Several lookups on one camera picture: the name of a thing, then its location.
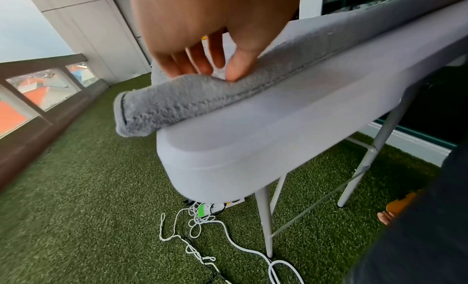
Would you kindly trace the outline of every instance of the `floor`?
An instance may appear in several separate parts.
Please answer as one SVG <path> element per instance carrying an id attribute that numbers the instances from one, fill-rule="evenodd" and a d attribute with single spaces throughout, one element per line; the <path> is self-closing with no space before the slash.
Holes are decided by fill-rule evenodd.
<path id="1" fill-rule="evenodd" d="M 149 85 L 145 75 L 114 85 L 12 184 L 0 193 L 0 283 L 206 283 L 211 274 L 172 232 L 184 200 L 156 155 L 156 135 L 128 139 L 115 132 L 116 94 Z M 363 135 L 354 137 L 369 141 Z M 288 175 L 274 214 L 279 227 L 351 176 L 366 150 L 342 142 Z M 292 263 L 306 283 L 341 283 L 384 228 L 376 212 L 423 187 L 439 168 L 386 146 L 344 209 L 338 195 L 275 238 L 276 259 Z M 226 209 L 235 242 L 265 252 L 256 202 Z M 258 256 L 232 247 L 219 225 L 195 240 L 232 283 L 269 283 Z M 297 283 L 278 268 L 282 283 Z M 222 283 L 215 278 L 214 283 Z"/>

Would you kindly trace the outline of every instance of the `table leg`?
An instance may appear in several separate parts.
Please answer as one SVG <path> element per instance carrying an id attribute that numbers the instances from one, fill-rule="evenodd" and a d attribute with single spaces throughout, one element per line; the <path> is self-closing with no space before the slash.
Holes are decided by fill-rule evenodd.
<path id="1" fill-rule="evenodd" d="M 380 128 L 380 131 L 377 133 L 377 136 L 375 136 L 374 142 L 372 144 L 372 146 L 375 147 L 375 150 L 367 151 L 366 155 L 359 164 L 356 173 L 361 172 L 364 167 L 370 166 L 372 164 L 375 157 L 379 154 L 385 142 L 387 142 L 387 139 L 390 137 L 391 133 L 400 122 L 401 118 L 405 115 L 405 112 L 411 106 L 411 103 L 418 94 L 421 85 L 421 83 L 418 83 L 408 88 L 404 92 L 400 103 L 390 112 L 389 116 L 385 120 L 385 123 Z M 359 181 L 363 176 L 364 174 L 354 179 L 346 186 L 345 191 L 343 192 L 343 194 L 340 197 L 340 200 L 338 201 L 338 207 L 342 208 L 345 206 L 346 201 L 352 194 L 353 190 L 357 187 Z"/>
<path id="2" fill-rule="evenodd" d="M 259 189 L 255 192 L 255 198 L 257 199 L 258 213 L 263 227 L 263 235 L 265 237 L 265 246 L 267 249 L 267 256 L 273 257 L 273 238 L 271 237 L 273 232 L 273 219 L 270 212 L 270 186 Z"/>

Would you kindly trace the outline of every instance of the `microfiber towel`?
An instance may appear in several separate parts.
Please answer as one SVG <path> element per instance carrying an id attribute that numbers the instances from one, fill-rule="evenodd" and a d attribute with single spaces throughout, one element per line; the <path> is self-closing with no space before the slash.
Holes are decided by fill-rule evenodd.
<path id="1" fill-rule="evenodd" d="M 388 0 L 364 10 L 299 20 L 301 33 L 261 56 L 255 70 L 237 82 L 192 74 L 120 93 L 114 102 L 117 132 L 148 136 L 249 98 L 318 61 L 457 1 Z"/>

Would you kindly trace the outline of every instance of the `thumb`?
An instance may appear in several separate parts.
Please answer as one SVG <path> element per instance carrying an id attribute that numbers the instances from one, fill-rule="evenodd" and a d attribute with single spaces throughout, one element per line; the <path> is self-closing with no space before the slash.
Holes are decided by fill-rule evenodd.
<path id="1" fill-rule="evenodd" d="M 226 80 L 237 81 L 246 76 L 253 68 L 263 49 L 242 49 L 237 47 L 226 66 Z"/>

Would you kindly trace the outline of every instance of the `white table top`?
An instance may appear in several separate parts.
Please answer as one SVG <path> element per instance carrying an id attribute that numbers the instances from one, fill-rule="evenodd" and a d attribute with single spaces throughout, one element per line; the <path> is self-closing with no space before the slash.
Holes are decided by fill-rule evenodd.
<path id="1" fill-rule="evenodd" d="M 390 111 L 406 88 L 468 52 L 467 16 L 468 0 L 252 98 L 158 131 L 157 152 L 171 182 L 200 202 L 254 193 Z M 276 43 L 300 30 L 296 22 Z"/>

